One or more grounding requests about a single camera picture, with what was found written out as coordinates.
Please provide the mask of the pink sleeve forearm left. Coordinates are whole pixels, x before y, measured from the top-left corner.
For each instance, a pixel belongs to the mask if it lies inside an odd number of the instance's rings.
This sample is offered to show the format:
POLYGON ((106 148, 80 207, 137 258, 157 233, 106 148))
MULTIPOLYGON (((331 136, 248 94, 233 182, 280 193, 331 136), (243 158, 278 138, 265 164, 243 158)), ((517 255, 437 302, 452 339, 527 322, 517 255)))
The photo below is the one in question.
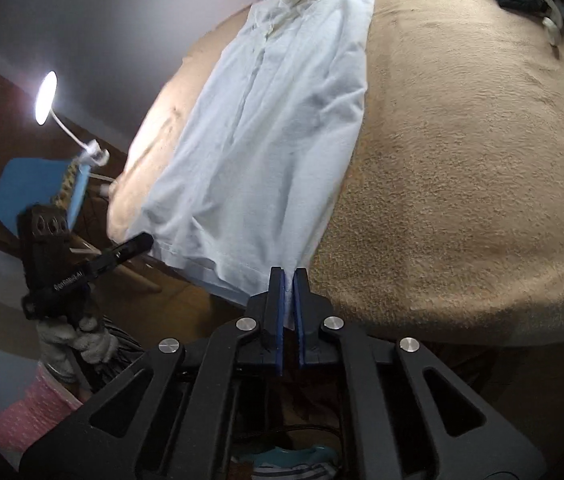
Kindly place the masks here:
POLYGON ((39 363, 24 398, 0 412, 0 450, 24 453, 81 406, 82 402, 39 363))

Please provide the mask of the left gloved hand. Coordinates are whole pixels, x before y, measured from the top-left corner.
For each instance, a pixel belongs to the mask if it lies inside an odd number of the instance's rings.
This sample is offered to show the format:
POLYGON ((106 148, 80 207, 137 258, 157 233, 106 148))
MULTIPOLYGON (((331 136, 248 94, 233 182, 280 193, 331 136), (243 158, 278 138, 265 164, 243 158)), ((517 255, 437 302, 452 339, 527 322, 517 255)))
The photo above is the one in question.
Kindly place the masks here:
POLYGON ((37 321, 41 362, 60 382, 74 384, 78 378, 69 356, 76 351, 87 364, 107 363, 119 341, 94 316, 86 315, 75 328, 65 321, 37 321))

